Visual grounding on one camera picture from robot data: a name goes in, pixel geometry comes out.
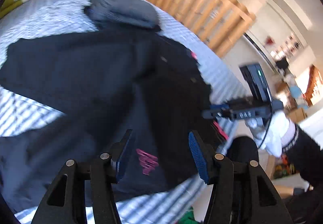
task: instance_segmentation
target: white glove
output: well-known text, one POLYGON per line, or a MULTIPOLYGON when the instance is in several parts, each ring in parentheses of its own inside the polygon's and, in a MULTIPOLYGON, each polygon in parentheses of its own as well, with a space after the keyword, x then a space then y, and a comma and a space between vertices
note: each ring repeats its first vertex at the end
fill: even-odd
POLYGON ((255 118, 245 121, 245 124, 249 127, 257 146, 261 145, 260 149, 266 149, 270 155, 274 155, 275 157, 280 157, 282 154, 281 138, 286 134, 289 128, 289 123, 290 120, 286 118, 283 111, 275 112, 271 119, 265 140, 263 144, 261 144, 266 131, 265 127, 258 127, 255 118))

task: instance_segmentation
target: striped bed sheet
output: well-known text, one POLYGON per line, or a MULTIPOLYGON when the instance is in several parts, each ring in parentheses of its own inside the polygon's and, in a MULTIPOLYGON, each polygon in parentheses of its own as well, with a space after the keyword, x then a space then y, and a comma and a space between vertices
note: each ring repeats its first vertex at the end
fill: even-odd
MULTIPOLYGON (((88 0, 31 0, 0 20, 0 66, 6 61, 9 44, 20 38, 34 39, 71 32, 96 31, 83 13, 88 0)), ((174 39, 197 55, 199 70, 206 83, 211 84, 213 104, 244 96, 246 90, 227 66, 189 29, 172 16, 155 7, 161 22, 160 35, 174 39)), ((51 107, 0 88, 0 136, 10 137, 41 128, 64 115, 51 107)), ((220 119, 220 126, 230 139, 236 122, 220 119)), ((174 223, 192 205, 206 185, 198 175, 187 179, 174 190, 143 195, 117 203, 123 224, 174 223)), ((30 208, 16 214, 21 223, 30 223, 36 211, 30 208)), ((92 208, 86 208, 88 223, 94 223, 92 208)))

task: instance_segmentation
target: floor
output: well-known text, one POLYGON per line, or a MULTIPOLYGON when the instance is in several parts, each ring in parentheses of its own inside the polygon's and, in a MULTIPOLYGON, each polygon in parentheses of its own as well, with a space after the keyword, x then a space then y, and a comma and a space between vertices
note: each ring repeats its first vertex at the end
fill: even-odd
MULTIPOLYGON (((267 83, 269 85, 271 93, 274 95, 275 91, 275 80, 276 77, 274 72, 269 68, 269 66, 265 63, 263 58, 256 52, 256 50, 242 37, 238 40, 235 46, 230 50, 230 52, 224 57, 223 61, 227 64, 227 66, 231 69, 231 71, 235 74, 235 76, 241 81, 241 83, 248 90, 251 95, 250 89, 246 81, 243 79, 242 74, 239 70, 239 66, 249 63, 260 63, 263 72, 265 74, 267 83)), ((243 121, 239 121, 239 125, 236 131, 236 136, 240 135, 248 135, 252 138, 250 130, 244 124, 243 121)), ((259 152, 259 162, 260 165, 265 168, 267 164, 268 154, 266 151, 259 152)), ((196 221, 203 221, 204 216, 206 214, 206 210, 209 204, 212 185, 207 186, 200 197, 193 204, 194 216, 196 221)))

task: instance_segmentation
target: silver bolt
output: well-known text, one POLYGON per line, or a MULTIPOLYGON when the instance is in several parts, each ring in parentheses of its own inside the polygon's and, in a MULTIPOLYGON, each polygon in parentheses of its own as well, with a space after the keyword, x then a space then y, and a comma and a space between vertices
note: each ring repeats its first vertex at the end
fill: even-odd
POLYGON ((257 161, 254 161, 254 160, 251 160, 250 161, 250 165, 253 166, 253 167, 257 167, 258 166, 258 162, 257 161))
POLYGON ((73 159, 67 160, 67 161, 66 161, 66 165, 67 165, 67 166, 72 166, 72 165, 74 165, 74 160, 73 160, 73 159))
POLYGON ((110 157, 110 155, 108 153, 103 153, 100 155, 101 159, 108 159, 110 157))
POLYGON ((217 160, 222 160, 222 159, 224 159, 224 156, 223 156, 222 154, 216 154, 214 157, 215 157, 215 159, 217 159, 217 160))

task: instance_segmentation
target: black sleeve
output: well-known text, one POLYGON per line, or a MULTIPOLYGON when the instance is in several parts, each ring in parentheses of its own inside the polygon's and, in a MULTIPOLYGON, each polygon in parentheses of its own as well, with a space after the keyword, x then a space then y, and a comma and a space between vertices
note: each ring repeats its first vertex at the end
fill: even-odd
POLYGON ((298 125, 293 140, 283 148, 288 161, 300 171, 301 177, 313 187, 323 183, 323 151, 298 125))

